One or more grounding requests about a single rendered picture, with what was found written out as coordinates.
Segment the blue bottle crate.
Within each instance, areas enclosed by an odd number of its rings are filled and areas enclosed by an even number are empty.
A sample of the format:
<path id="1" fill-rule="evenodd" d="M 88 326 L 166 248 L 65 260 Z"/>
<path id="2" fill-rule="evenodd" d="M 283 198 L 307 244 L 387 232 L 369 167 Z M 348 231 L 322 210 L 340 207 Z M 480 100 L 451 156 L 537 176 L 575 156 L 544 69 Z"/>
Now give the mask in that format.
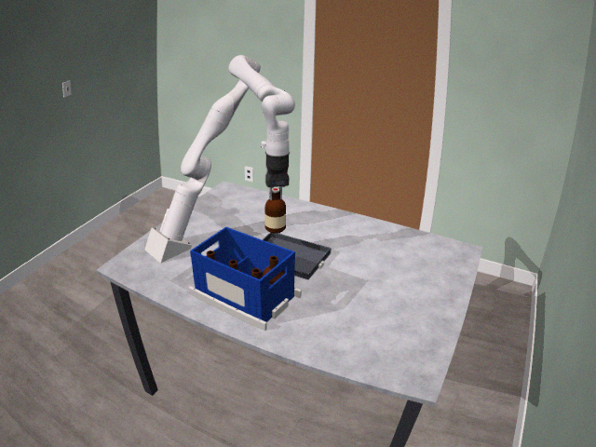
<path id="1" fill-rule="evenodd" d="M 202 254 L 197 258 L 194 270 L 197 290 L 265 322 L 272 318 L 272 311 L 281 302 L 294 297 L 295 251 L 231 228 L 214 237 L 202 251 L 217 241 L 216 261 Z M 271 256 L 278 257 L 278 265 L 262 277 Z M 229 267 L 231 260 L 238 262 L 237 269 L 241 272 Z M 253 268 L 261 269 L 260 279 L 252 276 Z M 285 274 L 269 284 L 283 269 Z"/>

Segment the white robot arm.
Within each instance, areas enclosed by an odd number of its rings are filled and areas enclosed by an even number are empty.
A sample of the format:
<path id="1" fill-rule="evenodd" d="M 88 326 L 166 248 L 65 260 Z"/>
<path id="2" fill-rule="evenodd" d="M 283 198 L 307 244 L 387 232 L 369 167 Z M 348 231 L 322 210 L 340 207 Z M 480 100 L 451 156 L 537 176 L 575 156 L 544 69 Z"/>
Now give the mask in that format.
<path id="1" fill-rule="evenodd" d="M 276 115 L 290 114 L 295 108 L 294 99 L 288 92 L 276 88 L 259 74 L 260 69 L 261 66 L 257 61 L 243 55 L 238 55 L 231 60 L 229 72 L 239 78 L 239 81 L 232 91 L 212 105 L 204 124 L 183 159 L 181 172 L 184 176 L 190 177 L 190 180 L 177 186 L 160 228 L 164 236 L 178 241 L 183 240 L 196 199 L 210 175 L 211 162 L 207 157 L 202 156 L 202 153 L 213 139 L 225 131 L 249 88 L 263 102 L 267 140 L 284 142 L 289 139 L 288 123 L 276 120 Z"/>

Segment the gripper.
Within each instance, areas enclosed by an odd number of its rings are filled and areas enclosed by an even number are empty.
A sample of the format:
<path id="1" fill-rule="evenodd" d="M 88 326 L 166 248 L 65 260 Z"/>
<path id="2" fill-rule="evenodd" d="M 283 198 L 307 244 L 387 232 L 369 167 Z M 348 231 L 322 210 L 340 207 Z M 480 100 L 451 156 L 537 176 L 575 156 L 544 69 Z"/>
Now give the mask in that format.
<path id="1" fill-rule="evenodd" d="M 272 188 L 279 187 L 279 199 L 282 199 L 282 187 L 289 185 L 289 139 L 284 142 L 262 141 L 266 148 L 265 184 L 269 187 L 269 198 L 273 200 Z M 282 170 L 283 169 L 283 170 Z"/>

